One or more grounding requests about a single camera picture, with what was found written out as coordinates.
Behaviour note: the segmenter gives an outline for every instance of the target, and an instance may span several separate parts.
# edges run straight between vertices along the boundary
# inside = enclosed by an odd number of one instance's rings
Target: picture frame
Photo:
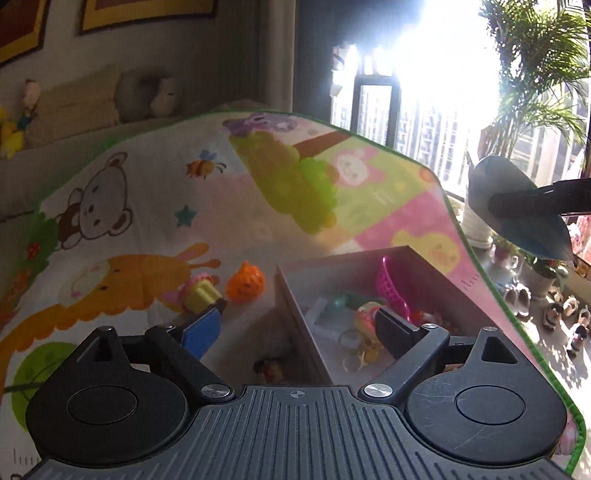
[[[0,0],[0,68],[43,47],[51,0]]]
[[[217,0],[85,0],[80,33],[171,17],[213,17]]]

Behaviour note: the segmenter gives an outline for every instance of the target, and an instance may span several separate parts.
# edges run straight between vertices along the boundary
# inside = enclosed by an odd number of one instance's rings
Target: cartoon star
[[[188,205],[185,205],[182,210],[179,210],[174,214],[178,220],[177,228],[181,228],[182,226],[191,226],[195,215],[197,215],[197,212],[191,210]]]

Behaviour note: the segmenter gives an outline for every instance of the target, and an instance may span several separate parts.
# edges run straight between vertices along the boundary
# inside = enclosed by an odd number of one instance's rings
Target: circular disc
[[[489,156],[470,174],[467,201],[496,233],[535,257],[572,261],[569,230],[560,215],[498,218],[489,211],[488,203],[495,193],[536,188],[535,183],[509,160]]]

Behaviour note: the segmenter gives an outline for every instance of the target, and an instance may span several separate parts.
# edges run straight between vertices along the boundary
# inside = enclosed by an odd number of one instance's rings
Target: green mat border
[[[194,115],[191,116],[189,118],[186,119],[182,119],[179,120],[178,122],[174,123],[174,124],[170,124],[170,125],[163,125],[161,127],[156,127],[152,130],[149,130],[147,132],[142,132],[139,134],[135,134],[135,135],[131,135],[125,139],[119,139],[117,141],[113,141],[110,138],[100,142],[98,144],[98,146],[96,147],[96,155],[94,155],[93,157],[88,158],[88,160],[86,160],[84,162],[84,164],[82,165],[82,167],[80,168],[80,170],[75,173],[74,175],[72,175],[68,180],[66,180],[64,182],[67,183],[68,181],[70,181],[75,175],[77,175],[78,173],[80,173],[86,166],[88,166],[93,160],[95,160],[96,158],[98,158],[100,155],[102,155],[106,150],[119,145],[120,143],[126,142],[128,140],[137,138],[137,137],[141,137],[143,135],[148,135],[152,132],[158,131],[158,130],[164,130],[166,128],[171,128],[174,127],[175,125],[178,124],[182,124],[185,122],[190,122],[192,120],[195,120],[197,118],[201,118],[204,116],[209,116],[209,115],[221,115],[223,113],[228,113],[228,114],[233,114],[233,113],[254,113],[254,112],[262,112],[262,113],[281,113],[284,115],[291,115],[291,116],[296,116],[299,118],[304,118],[307,120],[311,120],[313,122],[316,122],[318,124],[324,125],[326,127],[329,127],[335,131],[340,131],[343,132],[345,134],[350,135],[351,137],[356,137],[359,138],[360,140],[364,141],[364,142],[368,142],[370,144],[372,144],[373,146],[375,146],[376,148],[379,148],[382,151],[385,151],[386,153],[390,153],[390,154],[394,154],[398,157],[401,157],[405,160],[410,161],[411,163],[414,163],[415,165],[418,165],[420,167],[425,167],[428,168],[427,166],[423,165],[422,163],[414,160],[413,158],[407,157],[406,155],[403,155],[399,152],[396,152],[388,147],[385,147],[384,145],[378,144],[372,140],[369,140],[368,138],[365,138],[359,134],[353,133],[349,130],[345,130],[344,128],[341,127],[336,127],[334,125],[328,124],[327,122],[324,122],[322,120],[318,120],[316,118],[312,118],[310,116],[307,115],[302,115],[300,113],[289,113],[289,112],[281,112],[281,111],[277,111],[277,110],[270,110],[270,109],[261,109],[261,110],[253,110],[253,109],[246,109],[246,110],[228,110],[228,111],[213,111],[213,112],[206,112],[206,113],[201,113],[199,115]],[[515,328],[515,330],[517,330],[517,332],[519,333],[519,335],[521,335],[521,338],[524,340],[525,344],[528,346],[528,348],[530,349],[531,353],[534,355],[534,358],[538,361],[538,363],[540,364],[540,366],[542,367],[542,370],[544,371],[546,378],[548,379],[548,382],[550,382],[550,384],[554,387],[554,389],[558,392],[558,394],[560,395],[560,397],[562,398],[562,400],[564,401],[565,405],[568,407],[568,409],[570,410],[574,421],[577,424],[577,428],[579,429],[579,436],[577,438],[577,443],[575,445],[574,451],[571,454],[570,460],[568,462],[568,464],[565,467],[565,471],[567,474],[571,475],[575,469],[575,467],[577,466],[577,463],[579,462],[579,459],[581,457],[581,454],[583,453],[583,449],[585,446],[585,441],[587,438],[587,427],[585,425],[585,419],[583,418],[582,413],[580,412],[579,408],[577,407],[577,405],[575,405],[575,403],[573,402],[573,400],[570,398],[569,394],[567,393],[567,391],[564,389],[564,387],[562,386],[562,384],[558,381],[558,379],[556,378],[556,376],[554,375],[554,372],[552,371],[552,369],[550,368],[550,366],[548,365],[548,363],[546,362],[546,359],[544,358],[544,356],[541,354],[541,352],[538,350],[538,348],[536,347],[536,345],[534,344],[534,342],[531,340],[530,336],[527,335],[527,332],[525,331],[525,329],[523,328],[523,325],[521,324],[521,322],[519,320],[517,320],[517,318],[515,318],[515,316],[509,311],[509,308],[507,308],[507,305],[505,304],[505,302],[503,301],[501,294],[499,294],[499,291],[496,289],[496,287],[492,284],[491,279],[488,277],[488,275],[485,273],[484,269],[482,268],[482,266],[480,265],[480,262],[478,261],[476,254],[474,253],[474,250],[472,249],[472,247],[470,246],[470,244],[468,244],[468,240],[466,238],[466,235],[464,235],[464,232],[462,231],[462,227],[460,226],[460,223],[457,221],[456,219],[456,215],[453,211],[452,208],[452,204],[449,201],[449,198],[447,197],[447,193],[445,191],[445,189],[441,186],[441,182],[439,181],[439,179],[437,178],[437,176],[434,174],[434,177],[437,179],[437,185],[439,186],[441,192],[443,192],[443,199],[445,201],[445,205],[447,207],[447,211],[452,219],[452,222],[454,224],[454,226],[456,227],[457,233],[459,234],[460,238],[462,239],[462,242],[464,244],[464,247],[466,248],[470,259],[472,260],[472,263],[474,264],[474,266],[476,267],[476,269],[478,270],[478,273],[480,274],[480,276],[482,277],[482,279],[484,280],[484,282],[486,283],[486,286],[488,287],[489,291],[491,292],[491,294],[493,295],[493,297],[495,298],[496,302],[499,304],[499,306],[501,307],[501,309],[503,310],[503,312],[505,312],[505,315],[507,316],[507,318],[509,319],[509,321],[511,322],[511,324],[513,325],[513,327]],[[35,213],[33,215],[37,215],[41,209],[41,204],[42,202],[44,202],[49,195],[53,194],[50,193],[48,194],[42,201],[39,202],[39,204],[37,205],[37,207],[35,208]],[[27,239],[29,238],[31,233],[31,228],[29,229],[29,233],[27,234]]]

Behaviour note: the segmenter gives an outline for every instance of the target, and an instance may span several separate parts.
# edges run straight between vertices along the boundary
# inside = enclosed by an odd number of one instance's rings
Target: pillow
[[[120,77],[119,67],[111,65],[43,92],[25,136],[26,147],[41,147],[61,138],[118,125],[114,98]]]

